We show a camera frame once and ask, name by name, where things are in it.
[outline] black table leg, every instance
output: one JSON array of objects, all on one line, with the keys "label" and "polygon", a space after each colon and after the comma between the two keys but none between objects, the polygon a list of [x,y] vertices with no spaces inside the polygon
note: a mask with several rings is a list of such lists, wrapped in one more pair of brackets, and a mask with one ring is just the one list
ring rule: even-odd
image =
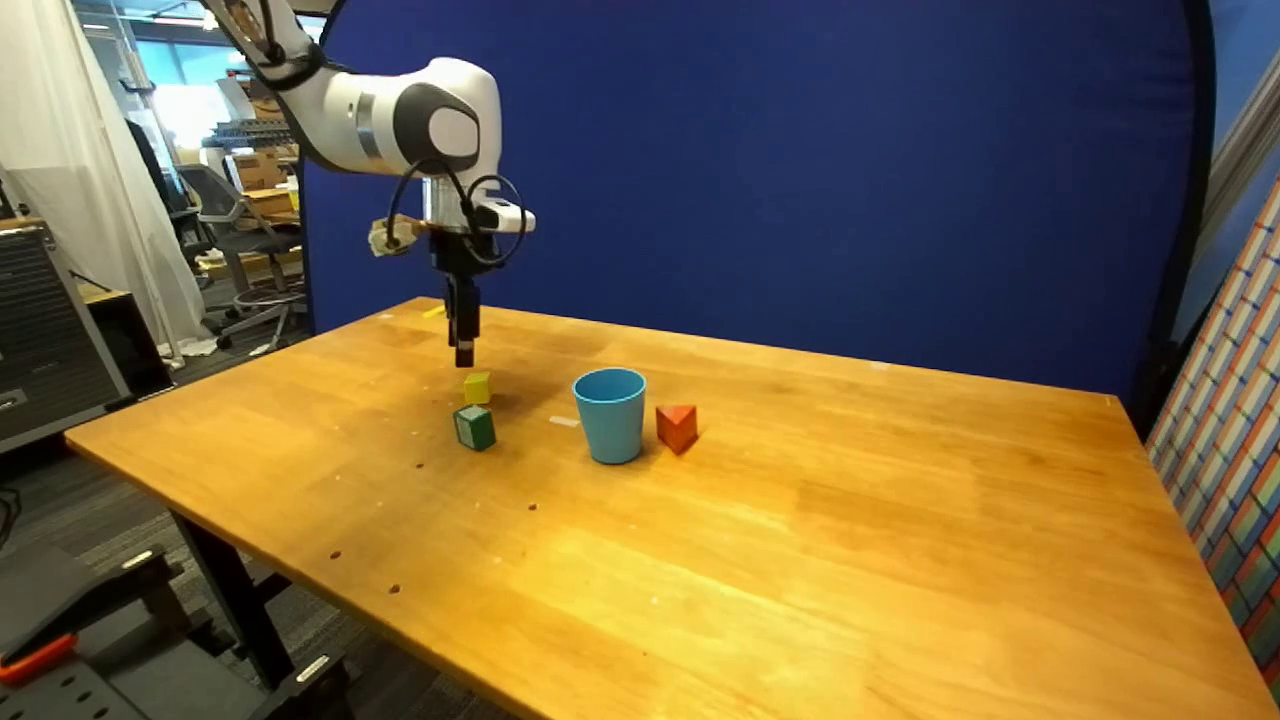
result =
[{"label": "black table leg", "polygon": [[236,624],[239,649],[251,661],[255,676],[269,690],[282,690],[286,676],[293,673],[293,661],[264,610],[264,598],[255,591],[248,570],[239,565],[239,552],[186,518],[171,518],[171,519],[193,543],[193,555],[205,581],[213,583],[213,598],[226,603],[226,618]]}]

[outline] wooden surface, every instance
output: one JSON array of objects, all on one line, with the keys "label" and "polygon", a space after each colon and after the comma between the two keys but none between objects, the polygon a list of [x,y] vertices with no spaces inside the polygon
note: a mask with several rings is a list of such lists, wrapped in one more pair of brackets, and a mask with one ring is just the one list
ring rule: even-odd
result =
[{"label": "wooden surface", "polygon": [[[700,442],[597,467],[571,378]],[[540,716],[1272,716],[1109,397],[483,315],[491,451],[433,302],[69,444]]]}]

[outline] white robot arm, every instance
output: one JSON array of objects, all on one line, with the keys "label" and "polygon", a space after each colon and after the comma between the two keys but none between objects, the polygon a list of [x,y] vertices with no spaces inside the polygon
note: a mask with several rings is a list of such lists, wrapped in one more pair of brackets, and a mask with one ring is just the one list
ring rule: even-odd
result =
[{"label": "white robot arm", "polygon": [[[403,77],[356,77],[325,66],[288,0],[205,0],[251,73],[282,98],[300,145],[320,164],[365,176],[425,176],[425,225],[445,271],[448,345],[473,363],[479,338],[475,277],[499,267],[495,234],[532,234],[537,218],[503,201],[495,80],[442,56]],[[415,234],[375,219],[375,255],[410,248]]]}]

